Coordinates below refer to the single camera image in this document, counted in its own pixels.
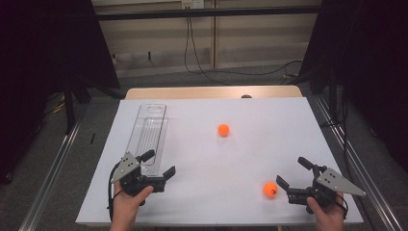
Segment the gray floor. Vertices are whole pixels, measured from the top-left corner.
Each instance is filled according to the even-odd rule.
[[[264,73],[279,66],[258,66],[234,68],[234,71],[246,73]],[[288,73],[296,73],[300,64],[288,66]],[[282,78],[284,70],[269,75],[235,75],[230,73],[209,73],[210,78],[229,85],[280,85],[288,80]],[[173,73],[157,76],[120,79],[122,92],[129,88],[176,87],[176,86],[219,86],[203,75],[191,73]],[[316,98],[312,95],[308,83],[299,85],[316,115],[319,123],[325,120],[319,110]],[[96,168],[105,140],[109,135],[119,101],[97,90],[89,90],[92,101],[78,130],[75,142],[64,159],[63,168],[58,175],[50,197],[47,200],[37,230],[107,230],[89,228],[75,223],[76,216],[85,197],[93,172]],[[58,104],[59,98],[48,102],[47,110]],[[370,125],[360,115],[358,109],[348,104],[347,137],[362,159],[377,188],[384,195],[402,227],[408,227],[408,174],[389,155],[384,143],[370,131]],[[329,128],[321,129],[342,172],[346,175],[343,151]],[[27,212],[38,194],[43,179],[59,152],[64,141],[64,109],[57,114],[48,114],[32,141],[26,155],[13,172],[13,182],[0,186],[0,230],[18,230]],[[355,183],[360,185],[353,173]],[[369,198],[356,199],[364,217],[364,223],[349,225],[345,230],[387,230],[382,218],[376,212]],[[170,230],[213,230],[213,228],[171,228]],[[235,227],[231,230],[275,230],[272,227]],[[290,227],[289,230],[314,230],[313,226]]]

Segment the black cable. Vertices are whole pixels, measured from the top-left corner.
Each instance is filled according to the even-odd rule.
[[[112,197],[112,183],[111,183],[111,179],[114,176],[115,170],[117,169],[117,167],[119,166],[120,162],[118,162],[114,168],[112,168],[111,171],[111,175],[109,176],[109,182],[108,182],[108,207],[107,209],[109,210],[109,217],[111,218],[111,221],[114,217],[114,199],[117,195],[119,195],[122,191],[118,192],[117,194],[115,194],[115,196],[113,198]]]
[[[354,179],[353,176],[351,175],[351,170],[350,170],[350,166],[348,164],[348,158],[347,158],[347,128],[346,128],[346,123],[345,123],[345,119],[347,118],[348,115],[348,107],[347,107],[347,97],[346,97],[346,93],[345,93],[345,88],[343,88],[343,92],[342,92],[342,116],[343,116],[343,129],[344,129],[344,136],[343,136],[343,156],[344,156],[344,163],[345,163],[345,168],[348,174],[348,179],[350,180],[350,182],[352,182],[354,184]],[[358,200],[360,201],[360,204],[366,214],[367,219],[369,220],[369,224],[372,230],[375,230],[374,225],[372,223],[372,220],[369,216],[369,214],[367,213],[367,209],[365,204],[363,203],[363,200],[361,198],[361,196],[357,196]]]
[[[323,122],[322,124],[319,124],[319,127],[322,128],[322,127],[338,126],[342,123],[345,123],[347,114],[348,114],[348,108],[345,102],[345,96],[342,94],[342,103],[340,104],[339,109],[337,109],[337,118],[331,117],[329,120]]]
[[[197,53],[196,53],[196,49],[195,49],[194,36],[193,36],[193,32],[192,32],[191,18],[187,18],[187,23],[188,23],[188,25],[187,25],[187,41],[186,41],[186,49],[185,49],[185,51],[184,51],[184,65],[185,65],[185,67],[186,67],[186,70],[187,70],[189,73],[192,73],[192,74],[204,74],[205,76],[206,76],[207,73],[227,73],[227,74],[237,74],[237,75],[262,76],[262,75],[269,75],[269,74],[276,73],[276,72],[278,72],[278,71],[281,70],[281,69],[285,69],[285,70],[286,70],[286,67],[287,67],[288,65],[290,65],[290,64],[302,63],[302,62],[303,62],[303,61],[291,61],[291,62],[288,62],[288,63],[284,64],[283,66],[281,66],[281,67],[279,67],[279,68],[277,68],[277,69],[275,69],[275,70],[272,70],[272,71],[269,71],[269,72],[265,72],[265,73],[245,73],[245,72],[237,72],[237,71],[229,71],[229,70],[206,70],[206,71],[204,71],[204,70],[201,68],[201,65],[200,65],[200,63],[199,63],[198,56],[197,56]],[[195,58],[196,58],[196,60],[197,60],[198,67],[200,68],[200,72],[191,71],[191,70],[189,70],[189,68],[188,68],[188,66],[187,66],[187,49],[188,49],[188,46],[189,46],[189,38],[190,38],[190,36],[191,36],[192,45],[193,45],[193,48],[194,48]],[[224,85],[228,85],[228,84],[226,84],[226,83],[222,83],[222,82],[219,82],[219,81],[214,80],[214,79],[211,79],[211,78],[210,78],[210,80],[216,81],[216,82],[221,83],[221,84],[224,84]]]
[[[200,71],[201,71],[201,72],[198,72],[198,73],[189,70],[189,68],[187,67],[187,63],[186,63],[187,48],[188,48],[188,46],[189,46],[189,36],[190,36],[190,34],[191,34],[192,46],[193,46],[193,48],[194,48],[195,59],[197,60],[198,68],[200,68]],[[197,52],[196,52],[196,50],[195,50],[194,36],[192,35],[191,18],[189,18],[189,17],[187,18],[187,42],[186,42],[186,50],[185,50],[185,52],[184,52],[184,65],[186,66],[187,71],[190,72],[190,73],[193,73],[193,74],[203,74],[208,80],[211,80],[211,81],[213,81],[213,82],[216,82],[216,83],[219,83],[219,84],[222,84],[222,85],[231,86],[230,84],[227,84],[227,83],[224,83],[224,82],[215,80],[215,79],[213,79],[213,78],[210,78],[210,77],[203,71],[203,69],[201,68],[201,64],[200,64],[200,61],[198,60]]]
[[[286,70],[286,66],[283,66],[283,71],[285,73],[282,82],[279,85],[284,85],[288,79],[288,71]]]
[[[362,6],[363,6],[363,1],[364,0],[359,0],[357,10],[355,10],[355,14],[353,15],[353,18],[351,19],[351,25],[348,28],[348,33],[346,33],[346,35],[345,35],[346,38],[345,38],[343,49],[342,49],[342,51],[340,51],[341,54],[340,54],[340,57],[338,59],[339,63],[343,60],[345,50],[346,50],[346,48],[348,46],[349,41],[351,40],[351,35],[356,30],[355,25],[356,25],[358,14],[359,14]]]
[[[345,206],[343,206],[343,204],[341,204],[341,203],[335,201],[335,204],[336,204],[337,206],[339,206],[339,207],[343,210],[343,212],[344,212],[343,218],[345,219],[345,218],[347,217],[347,213],[348,213],[348,204],[347,204],[347,201],[345,201],[344,198],[343,198],[342,196],[339,196],[338,194],[336,194],[336,196],[337,196],[338,198],[340,198],[340,199],[344,202],[344,204],[345,204]]]

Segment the white paper sheet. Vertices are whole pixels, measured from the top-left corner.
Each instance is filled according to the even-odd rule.
[[[339,168],[306,98],[123,100],[76,222],[110,225],[109,174],[124,155],[141,104],[167,105],[168,126],[160,174],[176,166],[166,191],[140,207],[144,226],[298,225],[315,222],[285,192],[267,198],[263,186],[282,176],[293,188],[311,186],[312,171],[297,158]],[[217,127],[227,123],[223,138]],[[354,200],[348,223],[363,222]]]

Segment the metal frame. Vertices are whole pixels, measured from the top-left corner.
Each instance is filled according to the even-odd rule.
[[[332,121],[332,117],[329,112],[329,107],[324,99],[321,97],[317,98],[318,105],[327,121]],[[340,125],[331,126],[332,132],[336,137],[339,145],[344,148],[344,130]],[[350,141],[345,140],[347,144],[346,155],[348,156],[349,163],[353,167],[357,177],[359,178],[361,184],[366,190],[373,206],[375,207],[378,215],[383,220],[385,226],[388,230],[403,230],[399,224],[390,204],[387,202],[385,197],[382,195],[380,190],[375,186],[369,173],[361,162],[357,152],[354,150]]]
[[[330,13],[338,11],[342,6],[294,6],[273,8],[232,8],[232,9],[192,9],[192,10],[168,10],[149,12],[110,12],[95,14],[73,14],[73,15],[47,15],[45,18],[86,20],[129,20],[129,19],[153,19],[153,18],[177,18],[177,17],[208,17],[208,16],[243,16],[243,15],[267,15],[267,14],[300,14],[300,13]]]
[[[88,108],[87,105],[80,105],[80,109],[77,110],[78,112],[78,120],[76,121],[75,125],[72,128],[72,131],[65,135],[63,144],[58,151],[58,154],[54,160],[54,163],[50,167],[47,176],[42,183],[41,188],[38,191],[38,194],[31,205],[26,217],[24,218],[23,222],[20,225],[19,231],[34,231],[37,228],[39,219],[41,218],[42,212],[45,209],[45,205],[48,202],[49,197],[51,196],[52,189],[54,185],[57,183],[58,176],[63,168],[66,156],[71,149],[72,144],[75,141],[76,135],[79,131],[81,122],[85,117],[86,111]]]

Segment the orange ball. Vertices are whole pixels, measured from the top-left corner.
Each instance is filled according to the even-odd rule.
[[[226,137],[229,133],[229,127],[228,125],[226,125],[225,123],[222,123],[218,126],[218,133],[222,136],[222,137]]]
[[[278,193],[278,188],[273,182],[266,182],[264,184],[264,194],[267,197],[273,198]]]

